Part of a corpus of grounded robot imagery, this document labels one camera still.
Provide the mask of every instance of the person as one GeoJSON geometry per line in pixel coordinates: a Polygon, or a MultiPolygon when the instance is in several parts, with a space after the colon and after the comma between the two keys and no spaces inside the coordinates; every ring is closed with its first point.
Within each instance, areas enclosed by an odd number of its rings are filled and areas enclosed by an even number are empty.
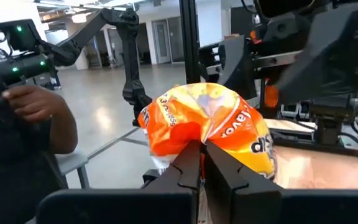
{"type": "Polygon", "coordinates": [[[0,121],[0,224],[23,224],[39,202],[65,188],[54,154],[74,151],[75,119],[63,97],[37,85],[2,93],[17,125],[0,121]]]}

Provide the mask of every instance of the ceiling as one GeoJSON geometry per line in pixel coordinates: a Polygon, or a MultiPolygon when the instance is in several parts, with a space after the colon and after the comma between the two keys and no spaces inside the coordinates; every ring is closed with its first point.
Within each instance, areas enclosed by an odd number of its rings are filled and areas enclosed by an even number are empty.
{"type": "Polygon", "coordinates": [[[34,0],[41,17],[42,23],[47,23],[49,31],[64,29],[64,19],[94,12],[104,7],[125,10],[128,7],[139,8],[146,2],[154,2],[158,5],[161,0],[34,0]]]}

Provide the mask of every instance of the black metal pole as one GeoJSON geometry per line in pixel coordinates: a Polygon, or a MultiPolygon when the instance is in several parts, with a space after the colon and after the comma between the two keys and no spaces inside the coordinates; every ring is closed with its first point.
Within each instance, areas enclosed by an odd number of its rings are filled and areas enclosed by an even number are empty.
{"type": "Polygon", "coordinates": [[[198,26],[195,0],[179,0],[183,50],[185,57],[186,83],[201,81],[198,71],[198,26]]]}
{"type": "Polygon", "coordinates": [[[259,98],[259,113],[264,112],[265,108],[265,86],[266,86],[266,79],[260,79],[260,98],[259,98]]]}

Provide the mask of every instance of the hand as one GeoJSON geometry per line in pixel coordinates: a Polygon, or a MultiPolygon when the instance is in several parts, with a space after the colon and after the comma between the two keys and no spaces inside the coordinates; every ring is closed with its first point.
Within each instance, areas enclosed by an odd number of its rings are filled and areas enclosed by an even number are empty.
{"type": "Polygon", "coordinates": [[[12,87],[2,93],[15,113],[30,122],[45,121],[65,107],[64,99],[37,85],[12,87]]]}

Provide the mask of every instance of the wooden board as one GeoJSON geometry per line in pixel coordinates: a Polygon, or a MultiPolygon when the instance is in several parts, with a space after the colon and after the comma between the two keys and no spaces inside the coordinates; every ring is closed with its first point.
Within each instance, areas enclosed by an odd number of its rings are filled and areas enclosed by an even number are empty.
{"type": "MultiPolygon", "coordinates": [[[[268,127],[310,131],[290,121],[265,119],[268,127]]],[[[358,158],[275,146],[275,182],[288,189],[358,189],[358,158]]]]}

